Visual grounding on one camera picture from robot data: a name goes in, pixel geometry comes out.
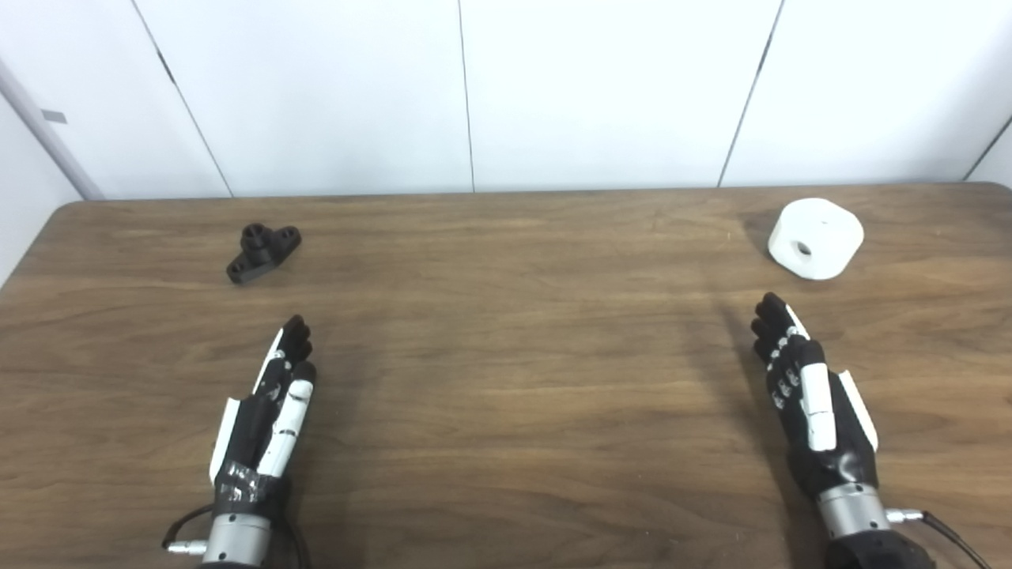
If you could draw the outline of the white and black left hand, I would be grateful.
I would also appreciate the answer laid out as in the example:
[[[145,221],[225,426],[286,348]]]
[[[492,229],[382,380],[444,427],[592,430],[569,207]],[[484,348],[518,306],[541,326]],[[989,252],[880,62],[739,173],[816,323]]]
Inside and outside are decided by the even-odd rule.
[[[228,399],[212,457],[213,514],[273,521],[288,498],[285,472],[308,414],[317,368],[311,329],[300,315],[275,335],[249,396]]]

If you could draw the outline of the white and black right hand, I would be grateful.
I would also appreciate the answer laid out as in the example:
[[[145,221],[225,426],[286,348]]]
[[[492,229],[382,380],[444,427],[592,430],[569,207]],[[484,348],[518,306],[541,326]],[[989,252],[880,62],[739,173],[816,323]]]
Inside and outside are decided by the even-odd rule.
[[[789,472],[810,499],[843,484],[878,486],[878,433],[849,371],[833,371],[798,315],[767,292],[755,307],[754,352],[787,436]]]

